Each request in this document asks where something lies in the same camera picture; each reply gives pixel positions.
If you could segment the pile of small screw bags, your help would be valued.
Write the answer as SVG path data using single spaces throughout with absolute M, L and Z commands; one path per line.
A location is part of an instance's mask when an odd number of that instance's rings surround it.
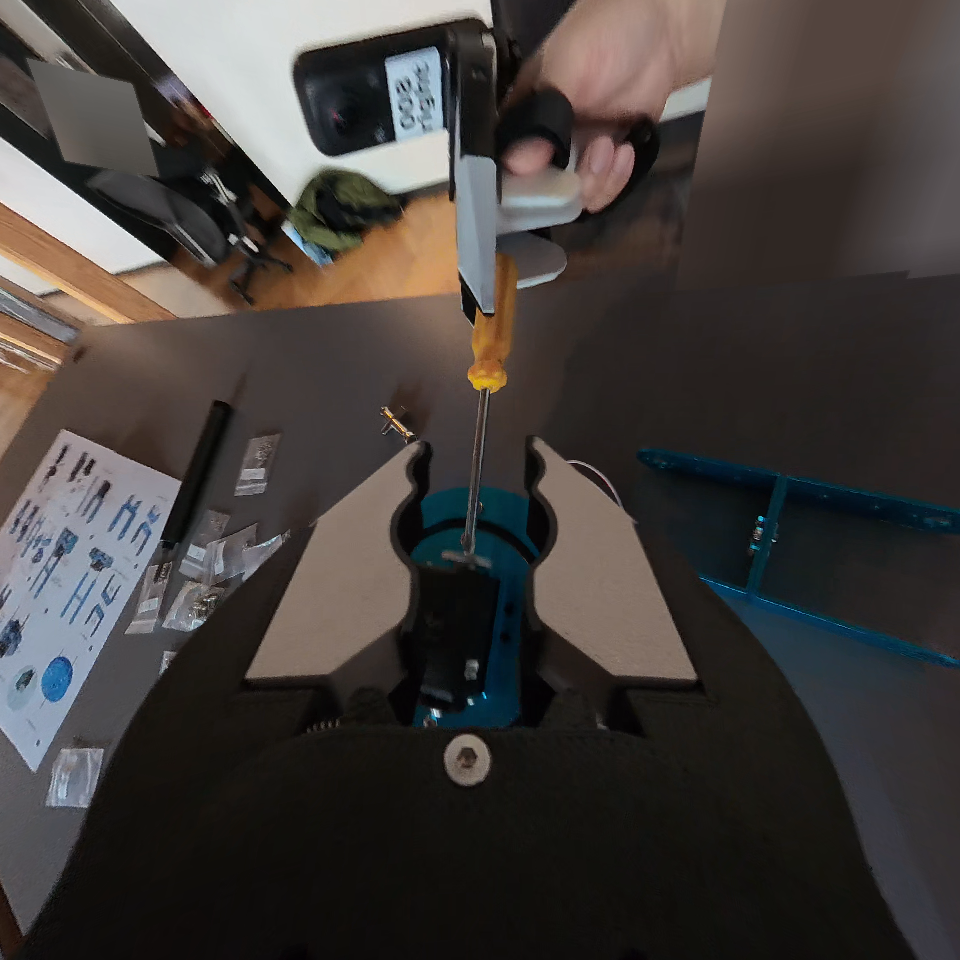
M 284 532 L 259 540 L 257 523 L 227 534 L 231 518 L 226 511 L 208 509 L 188 529 L 190 537 L 178 566 L 184 581 L 163 620 L 160 613 L 173 562 L 166 560 L 148 568 L 136 614 L 126 629 L 129 635 L 149 634 L 158 625 L 167 631 L 194 633 L 226 599 L 234 581 L 248 582 L 291 537 L 290 532 Z M 63 749 L 54 761 L 45 806 L 87 809 L 100 779 L 104 756 L 103 748 Z

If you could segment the black office chair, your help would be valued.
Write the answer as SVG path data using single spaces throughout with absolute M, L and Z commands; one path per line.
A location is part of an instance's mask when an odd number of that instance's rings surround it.
M 213 270 L 239 258 L 229 289 L 248 306 L 258 271 L 276 267 L 292 274 L 291 263 L 274 255 L 282 218 L 267 220 L 249 186 L 234 190 L 215 168 L 199 176 L 163 181 L 141 174 L 102 171 L 86 185 L 100 199 L 171 237 L 198 264 Z

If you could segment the green backpack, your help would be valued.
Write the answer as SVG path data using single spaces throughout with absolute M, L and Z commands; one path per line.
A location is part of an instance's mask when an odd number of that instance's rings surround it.
M 405 200 L 365 175 L 323 169 L 288 211 L 283 232 L 318 267 L 362 247 L 366 235 L 402 218 Z

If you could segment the blue metal frame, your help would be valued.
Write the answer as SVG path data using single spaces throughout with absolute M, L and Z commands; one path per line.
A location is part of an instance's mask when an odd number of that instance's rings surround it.
M 661 448 L 637 461 L 715 593 L 958 672 L 957 509 Z

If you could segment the black servo motor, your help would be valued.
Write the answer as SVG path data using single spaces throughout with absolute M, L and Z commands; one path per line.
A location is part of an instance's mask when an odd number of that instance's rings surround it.
M 462 714 L 485 690 L 501 582 L 464 565 L 420 564 L 416 571 L 410 652 L 419 702 Z

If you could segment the yellow handle screwdriver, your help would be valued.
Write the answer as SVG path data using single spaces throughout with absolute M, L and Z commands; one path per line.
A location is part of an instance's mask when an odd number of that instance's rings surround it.
M 478 394 L 476 427 L 462 534 L 462 555 L 469 564 L 484 566 L 476 553 L 476 533 L 480 510 L 481 481 L 491 399 L 508 382 L 506 363 L 511 355 L 517 309 L 519 268 L 509 254 L 496 255 L 495 301 L 490 316 L 477 311 L 472 334 L 473 364 L 467 372 Z

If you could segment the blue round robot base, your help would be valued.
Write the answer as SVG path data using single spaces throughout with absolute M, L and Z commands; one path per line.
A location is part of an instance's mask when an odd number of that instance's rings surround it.
M 397 694 L 412 726 L 417 728 L 506 729 L 522 725 L 524 678 L 522 647 L 525 631 L 525 594 L 529 570 L 539 550 L 527 533 L 529 501 L 520 495 L 493 487 L 483 489 L 482 510 L 476 533 L 480 563 L 462 563 L 455 558 L 461 549 L 467 512 L 467 490 L 454 488 L 429 495 L 422 503 L 423 535 L 413 550 L 416 566 L 442 568 L 465 566 L 486 570 L 501 583 L 494 639 L 486 668 L 485 690 L 469 700 L 462 713 L 444 714 L 420 702 L 413 675 L 410 634 L 407 652 L 412 667 L 412 687 Z

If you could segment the dark grey desk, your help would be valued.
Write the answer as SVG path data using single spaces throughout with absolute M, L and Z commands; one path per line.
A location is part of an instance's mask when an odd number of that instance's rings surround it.
M 958 505 L 958 279 L 689 294 L 625 273 L 520 294 L 485 475 L 535 435 L 603 470 L 702 676 L 627 728 L 301 731 L 239 690 L 291 562 L 188 641 L 117 635 L 77 719 L 122 733 L 85 817 L 2 747 L 23 958 L 958 958 L 958 670 L 721 599 L 682 558 L 662 448 Z

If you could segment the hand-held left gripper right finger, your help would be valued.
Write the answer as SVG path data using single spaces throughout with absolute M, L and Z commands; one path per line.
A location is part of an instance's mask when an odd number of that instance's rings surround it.
M 546 543 L 531 571 L 546 683 L 697 683 L 636 523 L 542 438 L 527 441 Z

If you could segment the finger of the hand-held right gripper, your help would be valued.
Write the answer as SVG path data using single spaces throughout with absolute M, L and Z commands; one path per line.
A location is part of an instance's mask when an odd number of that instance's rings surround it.
M 568 266 L 567 254 L 559 245 L 530 231 L 500 234 L 498 253 L 514 263 L 519 291 L 557 280 Z
M 486 156 L 463 154 L 453 169 L 458 271 L 465 317 L 492 316 L 497 296 L 498 169 Z

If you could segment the printed instruction sheet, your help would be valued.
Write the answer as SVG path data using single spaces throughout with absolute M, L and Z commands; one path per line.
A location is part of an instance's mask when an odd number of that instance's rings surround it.
M 31 772 L 137 592 L 180 487 L 61 430 L 2 512 L 1 729 Z

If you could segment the black cylinder tool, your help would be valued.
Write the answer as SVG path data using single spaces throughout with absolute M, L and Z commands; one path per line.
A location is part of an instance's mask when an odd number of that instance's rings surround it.
M 210 474 L 216 466 L 233 416 L 234 408 L 228 402 L 214 400 L 211 403 L 160 538 L 158 569 L 153 576 L 155 582 L 159 582 L 162 570 L 172 563 L 181 543 L 192 530 L 195 515 L 201 505 Z

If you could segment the person's right hand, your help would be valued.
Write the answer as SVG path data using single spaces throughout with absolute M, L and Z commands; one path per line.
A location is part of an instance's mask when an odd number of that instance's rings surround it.
M 581 1 L 520 69 L 503 107 L 557 90 L 574 114 L 583 211 L 600 213 L 639 166 L 626 139 L 677 90 L 714 73 L 726 1 Z

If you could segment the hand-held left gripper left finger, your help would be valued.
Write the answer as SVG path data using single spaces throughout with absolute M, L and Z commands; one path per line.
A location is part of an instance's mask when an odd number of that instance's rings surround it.
M 417 574 L 402 546 L 432 450 L 415 441 L 320 516 L 246 671 L 251 685 L 399 685 Z

